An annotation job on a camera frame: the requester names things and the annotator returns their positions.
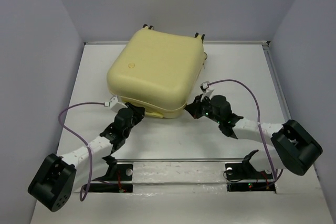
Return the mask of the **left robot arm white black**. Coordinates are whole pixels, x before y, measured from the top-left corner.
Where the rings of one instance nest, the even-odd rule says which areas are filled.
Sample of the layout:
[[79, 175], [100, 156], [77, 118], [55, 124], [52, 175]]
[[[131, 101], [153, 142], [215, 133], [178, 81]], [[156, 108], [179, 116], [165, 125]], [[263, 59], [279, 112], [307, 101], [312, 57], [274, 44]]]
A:
[[30, 182], [28, 193], [52, 212], [62, 208], [75, 190], [84, 201], [93, 180], [115, 176], [117, 161], [112, 154], [125, 144], [144, 116], [143, 107], [127, 103], [91, 142], [67, 154], [48, 155]]

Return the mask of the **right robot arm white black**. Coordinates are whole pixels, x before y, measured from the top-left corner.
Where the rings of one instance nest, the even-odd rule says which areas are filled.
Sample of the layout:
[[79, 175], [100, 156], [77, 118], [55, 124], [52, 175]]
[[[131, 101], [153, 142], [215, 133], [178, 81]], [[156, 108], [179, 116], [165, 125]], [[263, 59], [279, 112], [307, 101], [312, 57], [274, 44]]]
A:
[[261, 150], [253, 150], [244, 157], [241, 171], [248, 178], [253, 178], [272, 166], [303, 176], [323, 153], [321, 145], [297, 121], [271, 124], [248, 120], [233, 113], [230, 103], [223, 95], [211, 98], [198, 95], [184, 109], [194, 119], [204, 116], [216, 122], [219, 130], [227, 137], [274, 147], [264, 155]]

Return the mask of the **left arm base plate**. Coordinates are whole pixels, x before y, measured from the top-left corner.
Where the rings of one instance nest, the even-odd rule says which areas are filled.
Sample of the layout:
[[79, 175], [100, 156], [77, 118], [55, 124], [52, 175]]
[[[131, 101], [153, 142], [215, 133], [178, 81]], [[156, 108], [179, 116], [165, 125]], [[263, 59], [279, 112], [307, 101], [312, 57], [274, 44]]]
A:
[[116, 163], [107, 173], [93, 180], [90, 193], [133, 193], [133, 163]]

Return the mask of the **yellow hard-shell suitcase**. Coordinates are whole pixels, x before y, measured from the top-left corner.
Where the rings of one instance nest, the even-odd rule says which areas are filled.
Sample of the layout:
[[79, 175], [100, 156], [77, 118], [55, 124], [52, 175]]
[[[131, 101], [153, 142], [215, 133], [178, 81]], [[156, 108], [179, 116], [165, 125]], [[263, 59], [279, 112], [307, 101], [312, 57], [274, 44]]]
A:
[[204, 66], [204, 35], [163, 33], [147, 24], [138, 30], [107, 72], [107, 87], [147, 116], [179, 117]]

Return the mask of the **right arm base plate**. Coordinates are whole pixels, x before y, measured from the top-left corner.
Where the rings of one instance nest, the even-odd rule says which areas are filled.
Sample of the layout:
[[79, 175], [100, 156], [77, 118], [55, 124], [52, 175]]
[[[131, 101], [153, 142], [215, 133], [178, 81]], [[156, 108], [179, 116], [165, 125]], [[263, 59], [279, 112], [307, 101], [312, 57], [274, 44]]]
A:
[[226, 163], [223, 177], [227, 181], [227, 191], [233, 192], [276, 192], [272, 174], [258, 172], [254, 168], [244, 169], [242, 163]]

